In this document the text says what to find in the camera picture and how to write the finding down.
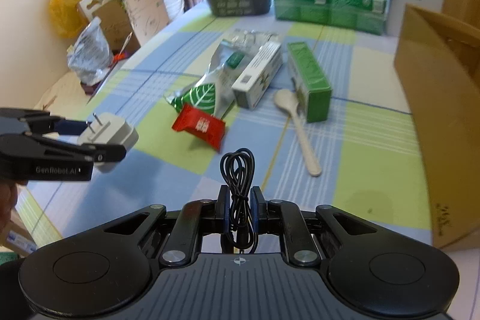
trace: white spoon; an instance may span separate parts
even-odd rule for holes
[[[275,93],[274,102],[277,107],[285,110],[292,117],[307,170],[311,176],[319,176],[322,173],[322,169],[320,164],[318,164],[314,151],[311,149],[307,135],[297,114],[297,107],[299,105],[297,96],[290,90],[284,88]]]

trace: black cable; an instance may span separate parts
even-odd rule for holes
[[[237,232],[236,240],[227,235],[232,245],[243,253],[251,247],[254,253],[258,246],[258,234],[254,233],[253,218],[248,203],[248,193],[254,179],[255,158],[247,148],[226,153],[220,160],[220,173],[230,189],[232,204],[229,217],[232,231]]]

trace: power plug adapter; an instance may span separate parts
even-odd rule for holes
[[[78,137],[78,144],[121,144],[128,152],[138,141],[136,129],[111,113],[93,114],[95,121]],[[101,172],[110,172],[117,163],[95,163]]]

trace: checkered tablecloth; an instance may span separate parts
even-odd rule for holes
[[[320,177],[308,175],[293,124],[273,103],[277,89],[293,87],[285,66],[255,110],[234,107],[227,114],[220,153],[171,129],[177,113],[164,94],[197,80],[233,28],[275,31],[286,43],[306,41],[313,50],[334,89],[329,119],[305,124],[323,168]],[[94,170],[88,183],[30,183],[19,198],[20,215],[42,246],[150,204],[176,210],[190,200],[215,199],[223,182],[221,156],[247,147],[255,155],[253,182],[266,199],[290,200],[303,210],[332,204],[430,243],[422,157],[393,68],[397,43],[391,37],[276,21],[273,12],[215,18],[200,4],[143,46],[78,115],[92,120],[92,112],[112,112],[134,125],[139,141],[124,161],[109,174]],[[219,248],[209,239],[204,245]],[[277,240],[263,238],[259,250],[278,250]],[[472,259],[477,269],[478,257]],[[475,286],[465,301],[470,318]]]

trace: red snack package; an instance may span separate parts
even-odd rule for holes
[[[205,140],[217,151],[225,134],[225,123],[204,111],[185,103],[183,109],[172,125],[177,132],[187,131]]]

